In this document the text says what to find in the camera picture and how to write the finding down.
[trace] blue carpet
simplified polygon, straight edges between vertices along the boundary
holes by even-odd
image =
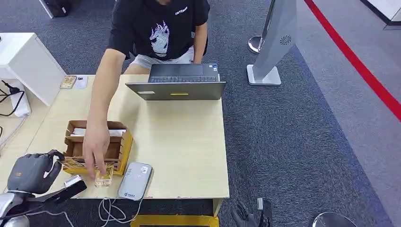
[[[77,1],[66,18],[49,19],[35,0],[0,0],[2,32],[36,32],[69,74],[94,74],[106,46],[113,0]],[[220,226],[235,226],[229,213],[243,201],[256,213],[256,199],[273,204],[274,226],[308,226],[324,211],[348,216],[360,227],[392,227],[376,193],[296,47],[282,59],[279,87],[251,87],[247,49],[260,33],[268,4],[263,0],[209,0],[209,47],[228,82],[223,97],[231,198],[223,203]],[[70,200],[76,226],[99,226],[99,200]],[[127,214],[136,205],[117,201]],[[211,214],[211,202],[145,201],[141,214]],[[67,226],[62,217],[30,217],[32,226]],[[121,226],[111,223],[109,226]]]

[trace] yellow base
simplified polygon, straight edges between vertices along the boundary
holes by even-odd
[[[138,215],[131,227],[140,226],[209,226],[218,227],[218,218],[196,215]]]

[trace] black cable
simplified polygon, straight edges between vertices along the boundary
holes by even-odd
[[[21,96],[19,97],[18,102],[17,102],[17,104],[15,105],[13,111],[11,111],[11,113],[9,113],[9,114],[1,114],[1,113],[0,113],[0,116],[9,117],[9,116],[11,116],[11,115],[17,110],[18,105],[19,105],[19,103],[21,102],[21,99],[22,99],[22,97],[23,97],[24,94],[25,94],[25,91],[18,91],[18,92],[15,93],[15,94],[18,94],[18,93],[21,93]]]
[[[0,89],[0,91],[3,93],[3,95],[0,95],[0,96],[4,96],[4,98],[2,98],[2,99],[0,100],[0,103],[2,103],[6,98],[8,98],[8,97],[10,97],[10,96],[12,96],[12,95],[21,93],[21,97],[19,97],[18,102],[17,102],[17,104],[15,105],[15,107],[14,107],[14,109],[13,109],[13,111],[12,111],[11,113],[9,113],[9,114],[1,114],[1,113],[0,113],[0,116],[9,117],[9,116],[11,116],[11,115],[17,110],[18,105],[19,105],[19,103],[21,102],[21,99],[22,99],[22,97],[23,97],[24,94],[25,94],[25,91],[21,91],[19,88],[11,86],[10,84],[6,83],[4,80],[1,80],[1,81],[4,83],[4,85],[5,85],[6,87],[9,88],[10,94],[7,94],[6,92],[4,92],[3,90]]]

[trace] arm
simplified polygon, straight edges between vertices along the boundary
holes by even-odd
[[[89,121],[105,123],[110,101],[117,90],[125,54],[106,49],[96,72],[89,109]]]
[[[202,63],[203,53],[205,51],[206,39],[208,38],[208,23],[195,27],[195,38],[193,41],[193,63]]]
[[[109,44],[96,72],[92,88],[92,99],[87,118],[87,130],[83,144],[83,156],[89,175],[95,177],[94,163],[105,174],[104,154],[110,143],[107,128],[107,112],[110,101],[117,90],[122,63],[133,46],[130,12],[134,8],[131,0],[118,0],[115,4]]]
[[[105,174],[104,154],[110,143],[107,128],[107,112],[110,101],[117,90],[125,54],[106,49],[96,72],[92,99],[87,117],[87,132],[84,137],[83,156],[89,175],[94,178],[94,163]]]

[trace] laptop keyboard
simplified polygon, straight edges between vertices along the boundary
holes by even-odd
[[[151,77],[150,83],[216,82],[216,77]]]

